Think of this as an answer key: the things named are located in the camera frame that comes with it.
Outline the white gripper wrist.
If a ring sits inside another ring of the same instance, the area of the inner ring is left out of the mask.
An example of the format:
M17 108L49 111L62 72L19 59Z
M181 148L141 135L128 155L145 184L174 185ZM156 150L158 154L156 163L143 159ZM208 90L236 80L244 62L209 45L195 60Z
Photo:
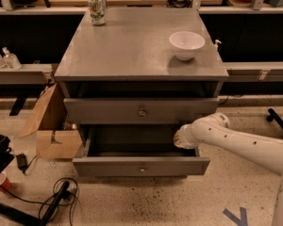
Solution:
M200 142L193 135L190 124L182 125L174 134L173 143L177 148L195 149Z

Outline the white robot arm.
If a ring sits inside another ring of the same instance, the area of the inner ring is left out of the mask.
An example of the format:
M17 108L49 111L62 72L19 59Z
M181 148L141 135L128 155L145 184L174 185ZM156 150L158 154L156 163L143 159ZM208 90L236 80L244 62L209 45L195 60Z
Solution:
M228 150L281 177L272 226L283 226L283 139L231 130L229 118L213 113L182 125L175 133L174 145L194 149L202 143Z

